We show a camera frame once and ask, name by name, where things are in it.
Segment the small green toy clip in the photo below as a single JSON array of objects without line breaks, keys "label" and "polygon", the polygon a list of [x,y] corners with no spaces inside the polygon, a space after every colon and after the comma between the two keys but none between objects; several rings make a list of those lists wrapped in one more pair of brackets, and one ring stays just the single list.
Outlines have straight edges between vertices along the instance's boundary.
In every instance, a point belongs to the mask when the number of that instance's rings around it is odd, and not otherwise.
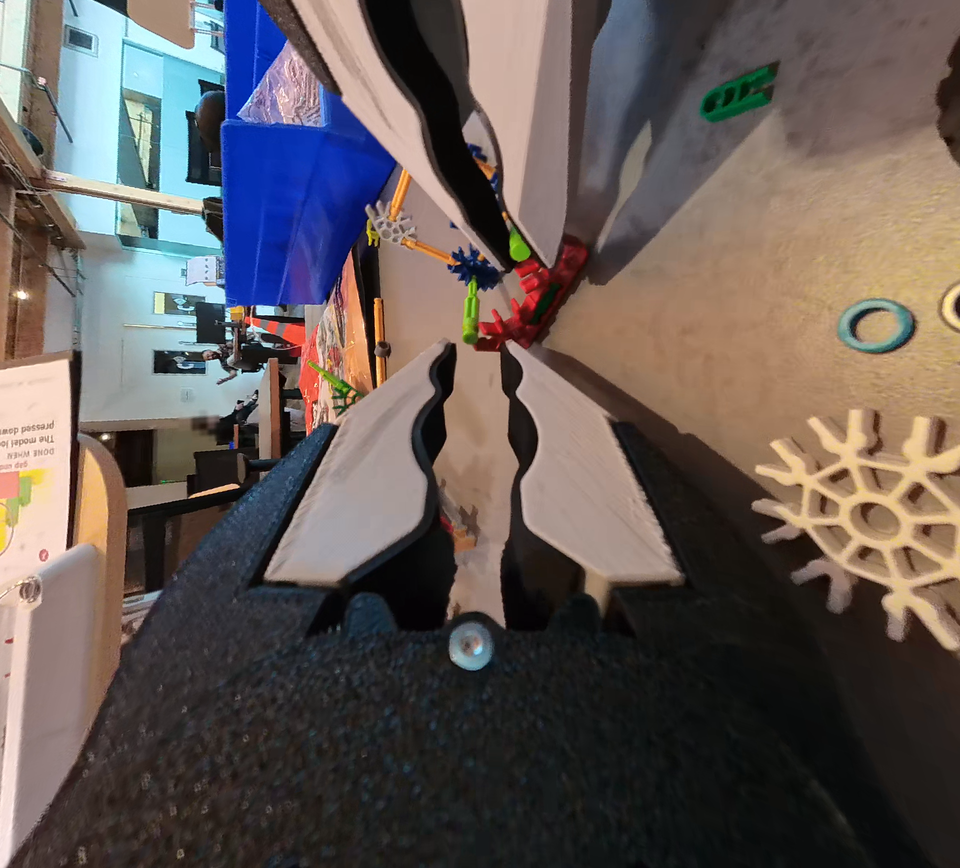
[{"label": "small green toy clip", "polygon": [[778,60],[715,86],[703,95],[700,117],[718,123],[766,107],[775,93]]}]

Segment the printed toy package bag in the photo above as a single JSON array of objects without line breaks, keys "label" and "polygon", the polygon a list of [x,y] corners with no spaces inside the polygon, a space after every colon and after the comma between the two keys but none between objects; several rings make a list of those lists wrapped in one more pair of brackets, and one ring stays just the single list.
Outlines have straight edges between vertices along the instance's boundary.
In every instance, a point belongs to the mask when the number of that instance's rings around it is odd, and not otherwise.
[{"label": "printed toy package bag", "polygon": [[298,390],[306,432],[334,424],[374,390],[362,280],[352,252],[326,303],[306,309]]}]

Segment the black toy tyre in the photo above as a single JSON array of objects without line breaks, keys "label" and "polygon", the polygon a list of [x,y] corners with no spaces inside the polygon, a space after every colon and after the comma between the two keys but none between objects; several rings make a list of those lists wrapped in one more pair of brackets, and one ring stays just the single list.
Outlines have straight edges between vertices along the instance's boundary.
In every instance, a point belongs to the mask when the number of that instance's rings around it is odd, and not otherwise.
[{"label": "black toy tyre", "polygon": [[948,154],[959,165],[959,64],[950,67],[935,95],[937,131]]}]

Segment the printed instruction sheet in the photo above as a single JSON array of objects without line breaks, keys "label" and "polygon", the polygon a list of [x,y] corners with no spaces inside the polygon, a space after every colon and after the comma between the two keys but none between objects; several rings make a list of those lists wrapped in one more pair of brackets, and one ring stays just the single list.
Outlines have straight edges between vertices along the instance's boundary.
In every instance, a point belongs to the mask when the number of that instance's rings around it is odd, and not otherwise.
[{"label": "printed instruction sheet", "polygon": [[71,547],[81,354],[1,365],[1,584],[39,575]]}]

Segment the blue plastic bin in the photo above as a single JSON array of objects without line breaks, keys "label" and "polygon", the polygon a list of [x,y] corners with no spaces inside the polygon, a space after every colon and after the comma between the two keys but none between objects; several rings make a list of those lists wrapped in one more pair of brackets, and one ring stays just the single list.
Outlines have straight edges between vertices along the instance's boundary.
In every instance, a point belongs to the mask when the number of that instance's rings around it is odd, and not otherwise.
[{"label": "blue plastic bin", "polygon": [[286,44],[258,0],[223,0],[221,127],[224,292],[230,305],[318,305],[330,295],[395,160],[343,103],[318,89],[318,126],[241,111]]}]

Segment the red toy connector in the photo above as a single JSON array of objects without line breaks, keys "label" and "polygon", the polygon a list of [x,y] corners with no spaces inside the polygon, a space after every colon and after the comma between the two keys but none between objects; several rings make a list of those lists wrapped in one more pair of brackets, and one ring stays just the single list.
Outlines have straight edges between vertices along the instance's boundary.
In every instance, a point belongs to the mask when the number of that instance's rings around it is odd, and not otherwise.
[{"label": "red toy connector", "polygon": [[590,250],[584,242],[564,235],[553,267],[544,266],[534,255],[518,262],[513,273],[518,276],[524,297],[521,301],[510,300],[508,317],[492,311],[491,320],[479,322],[474,351],[496,353],[508,343],[530,349],[552,324],[589,258]]}]

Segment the white snowflake toy connector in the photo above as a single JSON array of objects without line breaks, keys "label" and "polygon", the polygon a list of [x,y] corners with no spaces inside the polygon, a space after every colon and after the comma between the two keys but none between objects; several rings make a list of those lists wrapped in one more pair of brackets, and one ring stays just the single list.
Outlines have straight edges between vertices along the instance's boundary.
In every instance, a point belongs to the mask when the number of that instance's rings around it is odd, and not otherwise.
[{"label": "white snowflake toy connector", "polygon": [[885,633],[904,642],[923,629],[949,655],[959,651],[958,439],[942,418],[918,416],[895,450],[881,415],[850,409],[846,420],[812,417],[813,449],[770,442],[773,461],[755,473],[780,490],[751,510],[774,523],[766,545],[807,538],[812,560],[795,585],[826,580],[826,608],[842,614],[860,584],[880,592]]}]

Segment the white board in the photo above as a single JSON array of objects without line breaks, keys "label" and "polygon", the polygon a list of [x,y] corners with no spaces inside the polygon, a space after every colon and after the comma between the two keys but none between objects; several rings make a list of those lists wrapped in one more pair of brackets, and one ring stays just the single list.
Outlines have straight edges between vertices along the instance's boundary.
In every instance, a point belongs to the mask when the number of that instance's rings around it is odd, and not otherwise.
[{"label": "white board", "polygon": [[64,552],[2,595],[14,614],[2,757],[1,863],[9,866],[74,765],[90,721],[100,556]]}]

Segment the clear plastic bag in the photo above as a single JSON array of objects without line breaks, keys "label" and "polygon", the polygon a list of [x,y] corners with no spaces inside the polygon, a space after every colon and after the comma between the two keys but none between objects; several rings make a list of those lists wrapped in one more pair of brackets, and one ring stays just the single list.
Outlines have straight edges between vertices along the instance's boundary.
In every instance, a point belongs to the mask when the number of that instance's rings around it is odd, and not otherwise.
[{"label": "clear plastic bag", "polygon": [[286,41],[237,117],[246,123],[321,129],[330,121],[328,94]]}]

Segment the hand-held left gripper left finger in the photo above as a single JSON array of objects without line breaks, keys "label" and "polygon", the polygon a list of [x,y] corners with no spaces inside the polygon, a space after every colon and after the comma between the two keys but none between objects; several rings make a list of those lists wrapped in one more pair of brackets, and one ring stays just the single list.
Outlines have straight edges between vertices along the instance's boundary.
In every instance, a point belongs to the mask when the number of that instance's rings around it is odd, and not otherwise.
[{"label": "hand-held left gripper left finger", "polygon": [[434,464],[457,348],[439,339],[334,428],[267,564],[268,584],[340,588],[424,537],[439,514]]}]

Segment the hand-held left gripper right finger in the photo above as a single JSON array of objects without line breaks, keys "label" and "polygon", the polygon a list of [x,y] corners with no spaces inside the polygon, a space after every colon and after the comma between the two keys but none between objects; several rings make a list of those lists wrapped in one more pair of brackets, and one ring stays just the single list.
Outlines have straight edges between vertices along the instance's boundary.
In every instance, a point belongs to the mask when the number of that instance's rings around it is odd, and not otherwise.
[{"label": "hand-held left gripper right finger", "polygon": [[615,433],[611,413],[528,349],[517,363],[513,398],[534,427],[530,465],[519,477],[527,530],[569,561],[585,587],[676,587],[685,582]]}]

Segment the blue snowflake toy connector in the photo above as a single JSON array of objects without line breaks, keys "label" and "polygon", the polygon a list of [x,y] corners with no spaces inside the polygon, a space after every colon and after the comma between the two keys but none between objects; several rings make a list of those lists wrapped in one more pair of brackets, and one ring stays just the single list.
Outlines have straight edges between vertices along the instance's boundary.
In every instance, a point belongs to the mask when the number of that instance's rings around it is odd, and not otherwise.
[{"label": "blue snowflake toy connector", "polygon": [[489,291],[501,282],[501,272],[496,265],[486,260],[473,244],[466,250],[460,247],[451,252],[447,268],[465,286],[474,285],[477,291]]}]

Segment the wooden table top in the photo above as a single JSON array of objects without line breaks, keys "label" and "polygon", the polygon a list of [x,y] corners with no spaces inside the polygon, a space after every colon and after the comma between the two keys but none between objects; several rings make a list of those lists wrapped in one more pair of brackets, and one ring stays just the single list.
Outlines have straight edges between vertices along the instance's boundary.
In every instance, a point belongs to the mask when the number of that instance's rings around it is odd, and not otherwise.
[{"label": "wooden table top", "polygon": [[174,46],[195,46],[195,0],[126,0],[126,16],[135,24]]}]

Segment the grey snowflake toy connector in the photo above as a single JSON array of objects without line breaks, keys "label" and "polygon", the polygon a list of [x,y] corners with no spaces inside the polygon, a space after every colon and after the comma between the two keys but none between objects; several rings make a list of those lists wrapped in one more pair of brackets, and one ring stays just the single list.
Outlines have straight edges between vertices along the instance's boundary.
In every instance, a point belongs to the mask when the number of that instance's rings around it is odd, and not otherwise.
[{"label": "grey snowflake toy connector", "polygon": [[378,231],[380,244],[402,246],[402,238],[417,239],[417,229],[411,217],[401,213],[399,219],[390,217],[390,205],[378,201],[376,204],[365,205],[366,219],[370,219]]}]

